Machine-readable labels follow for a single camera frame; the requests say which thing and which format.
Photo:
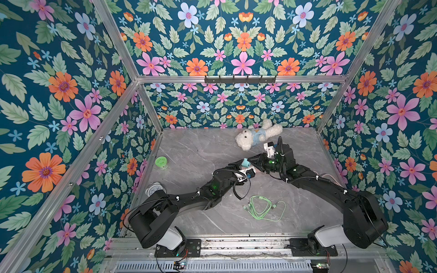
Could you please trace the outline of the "teal charger adapter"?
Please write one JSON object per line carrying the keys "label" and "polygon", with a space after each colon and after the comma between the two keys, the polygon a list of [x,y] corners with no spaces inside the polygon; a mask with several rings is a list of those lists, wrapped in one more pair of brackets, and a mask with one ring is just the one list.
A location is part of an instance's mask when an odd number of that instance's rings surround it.
{"label": "teal charger adapter", "polygon": [[241,169],[248,169],[251,166],[252,164],[247,158],[244,158],[243,161],[241,162]]}

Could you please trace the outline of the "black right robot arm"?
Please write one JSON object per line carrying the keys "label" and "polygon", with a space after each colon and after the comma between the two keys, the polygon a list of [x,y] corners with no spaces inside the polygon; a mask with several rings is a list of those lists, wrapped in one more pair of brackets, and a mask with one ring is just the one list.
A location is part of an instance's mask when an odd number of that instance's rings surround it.
{"label": "black right robot arm", "polygon": [[314,248],[351,243],[366,249],[388,231],[386,217],[372,193],[347,190],[298,164],[289,145],[278,144],[272,155],[264,152],[248,161],[259,171],[277,173],[281,181],[315,194],[343,214],[341,224],[321,226],[308,234],[308,241]]}

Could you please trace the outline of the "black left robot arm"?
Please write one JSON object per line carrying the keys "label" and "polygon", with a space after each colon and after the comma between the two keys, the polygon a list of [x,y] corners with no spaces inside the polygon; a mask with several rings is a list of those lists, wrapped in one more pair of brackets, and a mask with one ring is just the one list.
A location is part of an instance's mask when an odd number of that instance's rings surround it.
{"label": "black left robot arm", "polygon": [[228,191],[233,191],[234,196],[242,200],[243,197],[237,194],[236,187],[251,183],[250,180],[256,176],[256,172],[254,166],[242,168],[237,163],[231,163],[214,171],[211,180],[195,192],[172,195],[158,190],[132,210],[127,217],[128,223],[142,248],[150,248],[165,237],[179,215],[194,210],[212,209],[222,201]]}

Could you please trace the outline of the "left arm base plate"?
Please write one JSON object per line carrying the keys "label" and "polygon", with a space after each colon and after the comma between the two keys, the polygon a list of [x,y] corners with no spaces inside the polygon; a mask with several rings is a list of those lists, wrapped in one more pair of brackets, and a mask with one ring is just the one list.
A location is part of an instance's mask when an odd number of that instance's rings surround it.
{"label": "left arm base plate", "polygon": [[160,243],[158,243],[156,246],[156,256],[158,258],[199,258],[200,252],[201,239],[186,239],[172,250]]}

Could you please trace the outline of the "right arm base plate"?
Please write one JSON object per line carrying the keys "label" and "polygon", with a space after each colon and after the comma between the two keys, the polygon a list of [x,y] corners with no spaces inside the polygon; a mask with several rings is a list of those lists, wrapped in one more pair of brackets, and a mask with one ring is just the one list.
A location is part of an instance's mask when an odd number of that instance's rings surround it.
{"label": "right arm base plate", "polygon": [[335,246],[323,247],[314,239],[291,238],[287,248],[294,257],[337,257],[338,251]]}

